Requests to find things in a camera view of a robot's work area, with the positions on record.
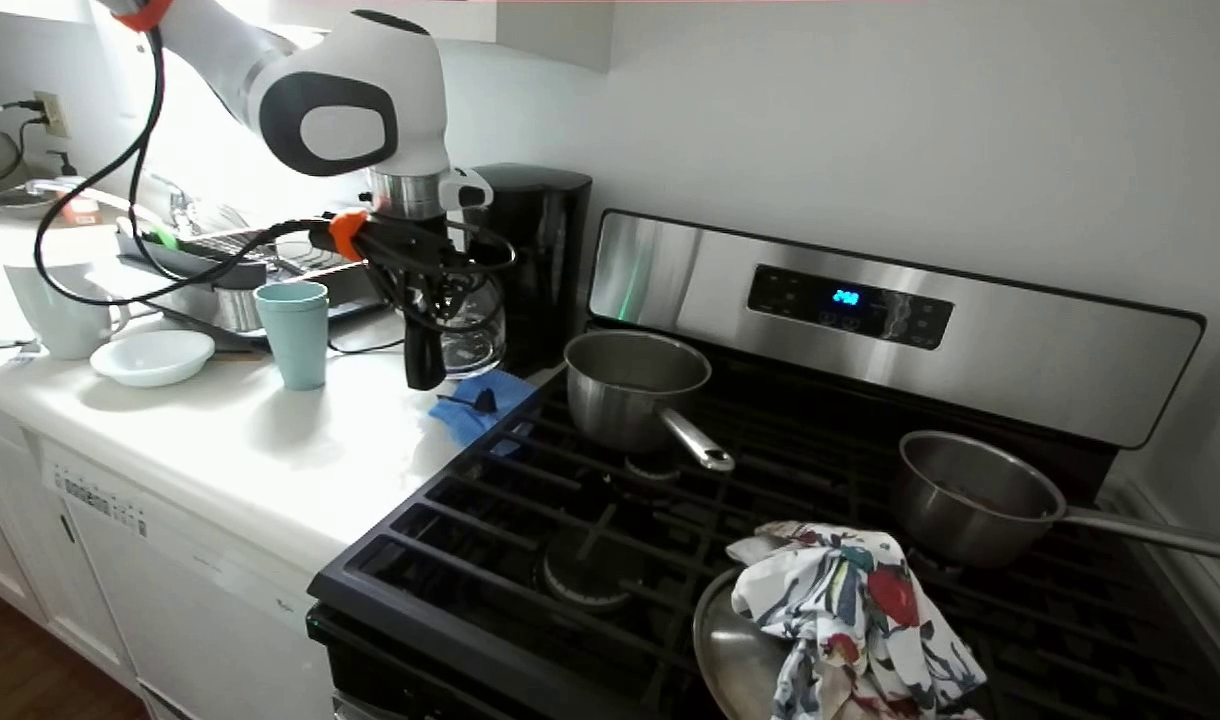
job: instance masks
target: stainless steel stove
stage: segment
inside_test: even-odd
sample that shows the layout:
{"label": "stainless steel stove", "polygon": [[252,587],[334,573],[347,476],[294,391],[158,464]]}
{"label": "stainless steel stove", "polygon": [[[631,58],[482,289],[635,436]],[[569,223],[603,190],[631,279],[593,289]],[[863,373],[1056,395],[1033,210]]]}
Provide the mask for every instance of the stainless steel stove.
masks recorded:
{"label": "stainless steel stove", "polygon": [[[1200,338],[1187,311],[628,210],[602,223],[589,306],[714,355],[691,418],[736,472],[603,451],[550,378],[316,574],[344,717],[718,717],[690,624],[724,544],[766,520],[895,532],[910,428],[995,439],[1087,503]],[[913,548],[913,568],[993,676],[963,698],[986,717],[1220,717],[1180,606],[1111,534],[1056,528],[1003,573]]]}

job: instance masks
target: wall outlet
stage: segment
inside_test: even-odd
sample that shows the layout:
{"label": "wall outlet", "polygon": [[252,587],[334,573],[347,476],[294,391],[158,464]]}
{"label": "wall outlet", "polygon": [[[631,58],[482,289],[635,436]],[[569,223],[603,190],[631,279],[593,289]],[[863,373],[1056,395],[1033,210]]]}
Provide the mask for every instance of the wall outlet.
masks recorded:
{"label": "wall outlet", "polygon": [[56,96],[56,90],[36,90],[36,98],[45,102],[45,122],[47,122],[47,134],[68,139],[68,134],[74,134],[74,126],[63,122],[60,96]]}

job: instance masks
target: dishwasher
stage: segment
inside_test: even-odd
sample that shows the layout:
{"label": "dishwasher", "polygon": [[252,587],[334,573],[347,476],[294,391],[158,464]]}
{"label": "dishwasher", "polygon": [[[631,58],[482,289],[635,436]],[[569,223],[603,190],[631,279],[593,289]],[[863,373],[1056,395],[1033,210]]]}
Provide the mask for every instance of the dishwasher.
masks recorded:
{"label": "dishwasher", "polygon": [[306,637],[306,581],[209,520],[45,443],[153,720],[334,717],[329,655]]}

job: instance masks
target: black grate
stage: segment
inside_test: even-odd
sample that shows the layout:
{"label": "black grate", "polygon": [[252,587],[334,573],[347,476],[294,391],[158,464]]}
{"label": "black grate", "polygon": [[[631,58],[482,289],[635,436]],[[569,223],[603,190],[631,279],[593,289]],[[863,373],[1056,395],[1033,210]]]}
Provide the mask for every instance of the black grate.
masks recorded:
{"label": "black grate", "polygon": [[[890,495],[902,464],[890,436],[849,433],[862,428],[851,414],[836,428],[736,391],[714,391],[695,425],[742,467],[714,476],[686,464],[673,478],[643,478],[582,439],[565,387],[550,385],[329,562],[314,593],[531,717],[704,717],[690,616],[728,568],[724,544],[766,520],[895,528]],[[621,574],[628,599],[583,606],[552,587],[552,556],[582,548],[613,548],[593,574]],[[918,573],[988,669],[993,683],[969,707],[993,720],[1220,717],[1204,655],[1180,645],[1174,606],[1104,534],[1056,528],[1008,573],[929,561]]]}

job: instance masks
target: cup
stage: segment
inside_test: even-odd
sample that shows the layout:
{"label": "cup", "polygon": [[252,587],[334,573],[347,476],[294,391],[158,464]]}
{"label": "cup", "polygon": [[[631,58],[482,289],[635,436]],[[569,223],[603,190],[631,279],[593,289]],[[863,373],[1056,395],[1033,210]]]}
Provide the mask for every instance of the cup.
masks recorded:
{"label": "cup", "polygon": [[286,387],[324,387],[329,289],[316,279],[261,283],[252,305]]}
{"label": "cup", "polygon": [[[77,296],[104,296],[90,279],[94,262],[47,262],[47,276]],[[5,262],[22,316],[33,325],[47,355],[85,358],[112,330],[112,306],[60,296],[33,262]]]}

